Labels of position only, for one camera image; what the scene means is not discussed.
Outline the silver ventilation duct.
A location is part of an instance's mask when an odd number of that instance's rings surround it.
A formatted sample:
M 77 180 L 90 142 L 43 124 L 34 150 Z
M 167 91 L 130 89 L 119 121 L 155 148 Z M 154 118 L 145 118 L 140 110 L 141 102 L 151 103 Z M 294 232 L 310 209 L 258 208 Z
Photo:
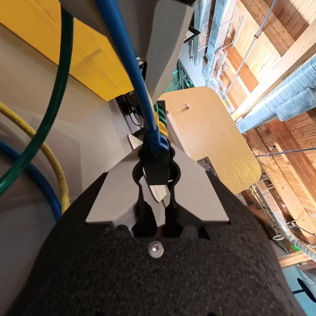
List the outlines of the silver ventilation duct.
M 316 107 L 316 54 L 292 72 L 236 123 L 241 133 L 269 123 L 281 122 Z

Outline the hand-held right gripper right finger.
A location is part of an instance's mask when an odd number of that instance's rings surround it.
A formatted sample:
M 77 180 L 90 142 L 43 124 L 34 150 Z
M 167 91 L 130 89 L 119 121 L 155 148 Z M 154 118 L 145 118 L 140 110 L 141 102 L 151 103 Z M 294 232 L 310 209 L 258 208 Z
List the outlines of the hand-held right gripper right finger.
M 199 235 L 212 225 L 229 225 L 209 174 L 175 144 L 170 144 L 169 191 L 169 237 L 180 237 L 186 227 Z

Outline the light wooden board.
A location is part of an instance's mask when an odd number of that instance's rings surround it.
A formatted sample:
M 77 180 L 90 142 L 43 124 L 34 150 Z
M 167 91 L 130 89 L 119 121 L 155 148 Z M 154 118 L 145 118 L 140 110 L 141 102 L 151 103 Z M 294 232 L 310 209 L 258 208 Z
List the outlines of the light wooden board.
M 259 181 L 261 168 L 217 93 L 206 86 L 163 93 L 167 129 L 194 161 L 208 157 L 219 180 L 234 194 Z

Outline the black electronic device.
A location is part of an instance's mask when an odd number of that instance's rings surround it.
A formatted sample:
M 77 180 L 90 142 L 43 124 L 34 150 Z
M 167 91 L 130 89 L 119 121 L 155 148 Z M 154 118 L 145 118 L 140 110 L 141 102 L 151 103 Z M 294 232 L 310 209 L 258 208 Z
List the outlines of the black electronic device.
M 115 98 L 118 106 L 120 107 L 122 113 L 130 118 L 132 124 L 139 128 L 143 128 L 144 122 L 143 117 L 139 114 L 137 106 L 139 106 L 139 101 L 134 90 L 122 94 Z

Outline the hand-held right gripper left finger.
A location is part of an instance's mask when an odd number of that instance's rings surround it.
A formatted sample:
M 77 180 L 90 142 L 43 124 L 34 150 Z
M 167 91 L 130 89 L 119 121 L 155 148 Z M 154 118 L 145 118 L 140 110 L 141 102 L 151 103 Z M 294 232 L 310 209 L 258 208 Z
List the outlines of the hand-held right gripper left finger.
M 125 225 L 133 236 L 132 227 L 137 222 L 135 207 L 139 198 L 133 170 L 140 161 L 139 150 L 140 146 L 108 171 L 86 218 L 87 224 Z

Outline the yellow plastic bin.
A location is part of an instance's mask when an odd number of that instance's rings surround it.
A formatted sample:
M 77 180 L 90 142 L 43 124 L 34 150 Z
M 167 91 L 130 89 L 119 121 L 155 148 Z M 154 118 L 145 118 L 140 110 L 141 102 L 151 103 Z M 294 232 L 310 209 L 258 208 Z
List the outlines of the yellow plastic bin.
M 59 1 L 1 0 L 0 22 L 58 64 L 61 40 Z M 69 73 L 105 101 L 133 90 L 109 40 L 76 18 Z

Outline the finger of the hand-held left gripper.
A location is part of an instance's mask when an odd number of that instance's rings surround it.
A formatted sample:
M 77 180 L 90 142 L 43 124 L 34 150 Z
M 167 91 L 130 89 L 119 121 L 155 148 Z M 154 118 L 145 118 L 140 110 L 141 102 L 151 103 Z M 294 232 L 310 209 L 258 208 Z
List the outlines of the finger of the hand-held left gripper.
M 73 17 L 102 34 L 108 39 L 112 48 L 116 51 L 117 47 L 111 37 L 108 26 L 106 25 L 95 0 L 60 0 L 61 6 Z
M 196 1 L 158 1 L 146 55 L 145 84 L 152 101 L 165 92 L 175 70 Z

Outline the black ethernet port block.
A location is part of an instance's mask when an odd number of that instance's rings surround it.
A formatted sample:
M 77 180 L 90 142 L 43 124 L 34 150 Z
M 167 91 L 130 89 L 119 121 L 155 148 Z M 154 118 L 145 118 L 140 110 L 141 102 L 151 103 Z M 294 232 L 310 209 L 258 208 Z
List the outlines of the black ethernet port block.
M 168 140 L 165 101 L 153 105 L 154 118 L 159 131 L 159 138 L 151 137 L 147 128 L 140 157 L 144 174 L 150 185 L 168 184 L 170 170 L 170 142 Z

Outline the thin silver duct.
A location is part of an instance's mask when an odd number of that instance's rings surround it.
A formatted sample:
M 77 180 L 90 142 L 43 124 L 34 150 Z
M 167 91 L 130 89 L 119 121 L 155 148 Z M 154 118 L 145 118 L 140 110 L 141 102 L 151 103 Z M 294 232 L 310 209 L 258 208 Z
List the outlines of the thin silver duct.
M 311 260 L 316 262 L 316 250 L 309 244 L 305 243 L 304 241 L 300 240 L 296 237 L 291 230 L 288 228 L 286 221 L 281 213 L 281 211 L 277 212 L 270 212 L 271 217 L 273 218 L 274 222 L 277 224 L 279 230 L 285 236 L 285 238 L 290 241 L 295 247 L 297 247 L 302 253 L 307 255 Z

